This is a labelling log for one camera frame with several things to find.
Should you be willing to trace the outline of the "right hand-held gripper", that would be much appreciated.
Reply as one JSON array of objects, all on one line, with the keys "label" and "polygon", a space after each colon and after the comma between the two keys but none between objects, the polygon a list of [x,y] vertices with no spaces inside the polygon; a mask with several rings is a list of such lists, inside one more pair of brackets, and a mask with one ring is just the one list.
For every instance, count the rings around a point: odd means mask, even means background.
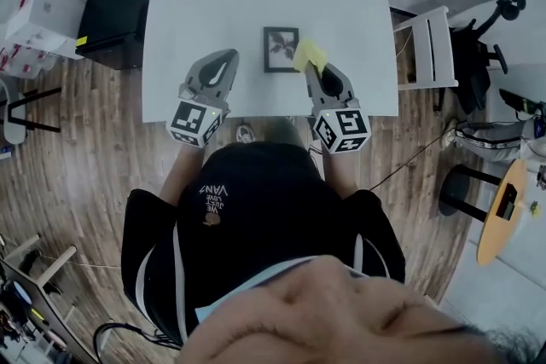
[{"label": "right hand-held gripper", "polygon": [[328,98],[347,101],[341,107],[321,109],[313,131],[329,153],[359,151],[370,138],[369,118],[363,113],[349,78],[328,63],[320,74],[315,65],[305,66],[308,95],[314,105],[325,105]]}]

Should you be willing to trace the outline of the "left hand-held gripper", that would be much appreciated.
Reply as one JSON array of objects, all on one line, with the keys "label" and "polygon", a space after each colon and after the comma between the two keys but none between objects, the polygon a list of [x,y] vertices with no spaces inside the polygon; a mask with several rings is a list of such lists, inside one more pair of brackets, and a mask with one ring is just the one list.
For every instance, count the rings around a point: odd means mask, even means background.
[{"label": "left hand-held gripper", "polygon": [[229,114],[227,96],[239,66],[236,49],[222,49],[197,60],[181,85],[174,115],[166,121],[171,137],[193,147],[205,147]]}]

